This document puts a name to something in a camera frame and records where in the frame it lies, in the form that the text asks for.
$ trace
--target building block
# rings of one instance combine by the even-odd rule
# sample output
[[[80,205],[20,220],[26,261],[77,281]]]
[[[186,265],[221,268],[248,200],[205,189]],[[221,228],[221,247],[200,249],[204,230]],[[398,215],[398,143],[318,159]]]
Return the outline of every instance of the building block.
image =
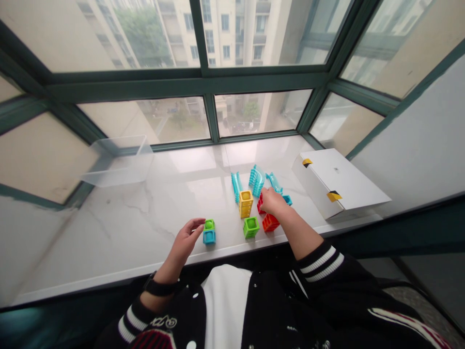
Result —
[[[289,195],[283,195],[282,196],[284,198],[284,201],[289,205],[289,206],[292,206],[292,200],[291,200],[291,197]]]
[[[215,230],[215,222],[213,220],[205,220],[203,231],[205,230]]]
[[[263,218],[263,230],[267,233],[274,231],[276,228],[279,227],[279,222],[275,216],[270,215],[269,213],[266,214],[265,218]]]
[[[248,186],[253,187],[253,196],[260,196],[263,184],[265,184],[265,172],[263,172],[257,165],[253,165],[253,169],[250,171],[250,179],[248,181]]]
[[[217,237],[214,230],[204,230],[203,231],[203,243],[205,245],[211,245],[216,243]]]
[[[272,173],[266,174],[266,178],[268,178],[271,182],[271,186],[278,194],[282,195],[282,186],[279,185],[278,180],[276,179],[275,175]]]
[[[241,218],[249,217],[253,205],[252,191],[243,190],[239,194],[239,213]]]
[[[249,217],[244,219],[244,237],[254,238],[260,230],[257,217]]]
[[[232,180],[232,187],[234,189],[235,200],[238,203],[239,193],[244,190],[242,189],[242,183],[241,183],[241,179],[239,178],[239,172],[235,174],[231,172],[231,180]]]
[[[258,199],[257,209],[259,214],[265,214],[266,212],[261,209],[263,204],[263,194],[260,193],[260,199]]]

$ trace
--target striped cuff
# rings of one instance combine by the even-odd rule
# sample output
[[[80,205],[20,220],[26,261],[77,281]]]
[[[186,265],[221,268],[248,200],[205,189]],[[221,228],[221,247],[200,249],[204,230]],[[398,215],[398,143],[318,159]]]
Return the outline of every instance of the striped cuff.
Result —
[[[137,297],[118,322],[118,332],[125,342],[131,343],[154,318],[155,314],[145,308]]]
[[[324,241],[315,251],[299,260],[297,265],[305,280],[316,282],[336,271],[343,261],[344,256],[329,242]]]

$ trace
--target white shirt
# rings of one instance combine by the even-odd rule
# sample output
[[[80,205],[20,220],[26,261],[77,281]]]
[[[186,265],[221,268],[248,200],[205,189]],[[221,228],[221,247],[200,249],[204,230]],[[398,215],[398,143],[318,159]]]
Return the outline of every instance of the white shirt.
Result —
[[[228,264],[202,283],[207,308],[205,349],[241,348],[248,284],[252,272]]]

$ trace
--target green block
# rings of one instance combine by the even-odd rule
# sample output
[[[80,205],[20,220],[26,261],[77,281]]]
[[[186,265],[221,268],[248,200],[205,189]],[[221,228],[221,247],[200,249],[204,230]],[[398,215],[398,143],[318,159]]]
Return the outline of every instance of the green block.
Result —
[[[206,220],[203,225],[203,231],[205,230],[215,230],[215,222],[213,220]]]
[[[254,238],[260,230],[257,217],[248,217],[244,219],[244,236],[245,238]]]

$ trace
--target cardboard box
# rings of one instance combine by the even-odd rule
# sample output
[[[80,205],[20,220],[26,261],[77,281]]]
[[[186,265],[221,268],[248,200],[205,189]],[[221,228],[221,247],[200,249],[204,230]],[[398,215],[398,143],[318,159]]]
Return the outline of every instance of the cardboard box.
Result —
[[[292,171],[324,219],[361,216],[368,208],[391,201],[336,149],[301,153]]]

